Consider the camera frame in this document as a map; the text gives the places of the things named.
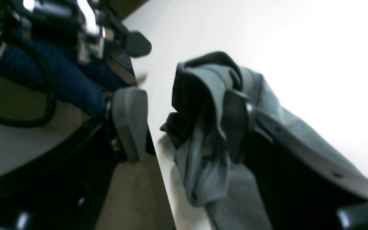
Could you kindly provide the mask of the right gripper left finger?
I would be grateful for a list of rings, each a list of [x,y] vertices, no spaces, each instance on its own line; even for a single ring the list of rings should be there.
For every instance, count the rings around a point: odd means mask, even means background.
[[[118,163],[145,157],[148,108],[145,90],[121,88],[102,114],[0,176],[0,229],[93,230]]]

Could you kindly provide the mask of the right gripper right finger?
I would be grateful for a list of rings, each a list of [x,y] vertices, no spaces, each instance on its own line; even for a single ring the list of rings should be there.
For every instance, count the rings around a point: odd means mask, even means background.
[[[323,156],[235,90],[224,96],[231,160],[256,178],[275,230],[368,230],[368,179]]]

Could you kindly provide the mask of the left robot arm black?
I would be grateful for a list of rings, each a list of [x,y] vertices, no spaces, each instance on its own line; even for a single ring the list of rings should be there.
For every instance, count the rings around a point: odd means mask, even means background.
[[[146,124],[147,93],[106,61],[131,73],[131,58],[151,48],[106,0],[0,0],[0,124],[44,126],[60,101],[116,125]]]

